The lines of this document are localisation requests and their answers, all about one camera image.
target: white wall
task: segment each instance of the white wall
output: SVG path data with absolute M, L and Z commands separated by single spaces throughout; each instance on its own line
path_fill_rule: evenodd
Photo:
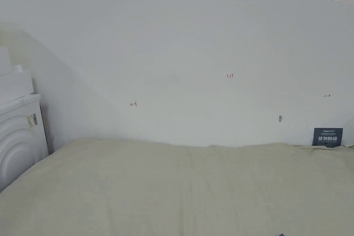
M 0 5 L 0 42 L 32 70 L 55 149 L 89 135 L 310 144 L 314 127 L 353 139 L 354 1 Z

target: sticker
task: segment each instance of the sticker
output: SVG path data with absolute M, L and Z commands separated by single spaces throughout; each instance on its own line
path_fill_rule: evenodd
M 27 121 L 30 129 L 33 128 L 36 124 L 38 124 L 36 114 L 28 116 Z
M 343 128 L 315 128 L 312 146 L 335 148 L 342 144 Z

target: dark object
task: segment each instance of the dark object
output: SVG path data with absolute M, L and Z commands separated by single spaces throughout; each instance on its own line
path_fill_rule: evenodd
M 33 121 L 34 121 L 34 125 L 38 124 L 36 114 L 33 114 Z
M 312 146 L 335 148 L 342 144 L 343 128 L 315 128 Z

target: beige mattress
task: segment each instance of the beige mattress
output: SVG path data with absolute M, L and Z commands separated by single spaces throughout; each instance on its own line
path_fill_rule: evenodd
M 0 235 L 354 235 L 353 174 L 344 147 L 86 139 L 0 193 Z

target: white washing machine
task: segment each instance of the white washing machine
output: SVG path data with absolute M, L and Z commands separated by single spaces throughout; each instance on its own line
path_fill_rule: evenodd
M 48 156 L 39 94 L 0 105 L 0 191 Z

